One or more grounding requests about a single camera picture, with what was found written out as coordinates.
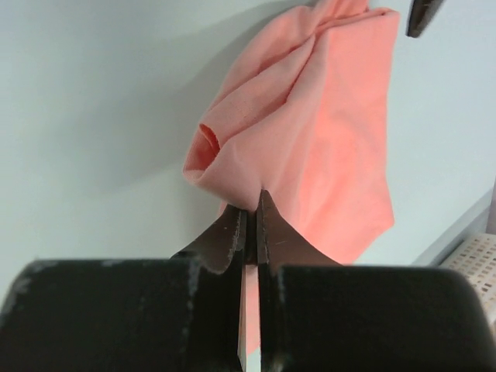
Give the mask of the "pink polo shirt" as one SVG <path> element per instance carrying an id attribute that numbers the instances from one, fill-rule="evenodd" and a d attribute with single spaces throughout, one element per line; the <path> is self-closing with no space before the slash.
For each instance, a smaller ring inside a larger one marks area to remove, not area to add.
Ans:
<path id="1" fill-rule="evenodd" d="M 272 19 L 199 121 L 184 176 L 254 211 L 262 190 L 327 257 L 351 264 L 394 215 L 387 99 L 400 15 L 320 1 Z"/>

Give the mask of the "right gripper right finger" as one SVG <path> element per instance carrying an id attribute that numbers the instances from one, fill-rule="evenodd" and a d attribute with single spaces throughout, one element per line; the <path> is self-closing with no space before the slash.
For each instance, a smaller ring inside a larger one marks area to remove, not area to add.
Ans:
<path id="1" fill-rule="evenodd" d="M 339 263 L 317 250 L 282 217 L 267 190 L 260 193 L 256 222 L 261 370 L 282 371 L 286 330 L 279 273 L 286 266 L 338 267 Z"/>

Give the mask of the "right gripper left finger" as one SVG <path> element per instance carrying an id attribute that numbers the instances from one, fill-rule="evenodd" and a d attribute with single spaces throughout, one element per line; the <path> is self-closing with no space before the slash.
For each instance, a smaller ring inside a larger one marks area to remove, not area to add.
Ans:
<path id="1" fill-rule="evenodd" d="M 176 253 L 190 263 L 191 320 L 185 371 L 243 371 L 246 212 L 231 205 L 193 242 Z"/>

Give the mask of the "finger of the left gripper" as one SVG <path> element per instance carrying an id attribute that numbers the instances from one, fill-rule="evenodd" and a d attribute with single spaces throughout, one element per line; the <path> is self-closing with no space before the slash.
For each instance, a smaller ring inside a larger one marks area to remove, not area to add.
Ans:
<path id="1" fill-rule="evenodd" d="M 443 3 L 444 0 L 413 0 L 408 15 L 406 36 L 419 38 Z"/>

